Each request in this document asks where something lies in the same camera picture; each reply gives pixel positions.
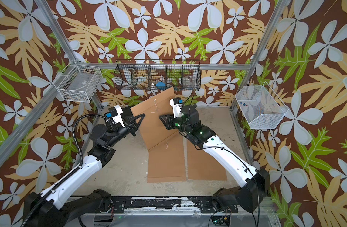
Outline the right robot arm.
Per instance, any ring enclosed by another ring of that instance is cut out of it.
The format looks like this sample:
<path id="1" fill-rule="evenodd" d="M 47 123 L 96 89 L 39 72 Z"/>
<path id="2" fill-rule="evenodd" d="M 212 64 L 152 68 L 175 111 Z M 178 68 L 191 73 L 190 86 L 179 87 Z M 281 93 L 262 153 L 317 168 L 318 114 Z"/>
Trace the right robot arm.
<path id="1" fill-rule="evenodd" d="M 159 119 L 168 130 L 178 130 L 197 150 L 213 157 L 234 178 L 238 186 L 218 190 L 212 196 L 216 211 L 239 205 L 253 213 L 269 192 L 269 172 L 258 170 L 236 155 L 209 127 L 203 125 L 195 105 L 173 105 L 173 114 L 161 115 Z"/>

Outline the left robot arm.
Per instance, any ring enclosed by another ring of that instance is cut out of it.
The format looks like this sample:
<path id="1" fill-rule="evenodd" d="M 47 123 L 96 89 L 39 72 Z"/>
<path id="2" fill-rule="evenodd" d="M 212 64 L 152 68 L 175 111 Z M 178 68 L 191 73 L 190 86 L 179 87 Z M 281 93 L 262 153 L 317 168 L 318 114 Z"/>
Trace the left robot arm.
<path id="1" fill-rule="evenodd" d="M 68 202 L 70 196 L 113 157 L 114 145 L 128 134 L 135 135 L 145 114 L 122 119 L 120 114 L 107 113 L 105 124 L 96 125 L 90 139 L 94 146 L 87 156 L 58 182 L 42 191 L 32 193 L 24 203 L 23 227 L 63 227 L 90 210 L 97 210 L 110 201 L 110 194 L 95 190 L 92 194 Z"/>

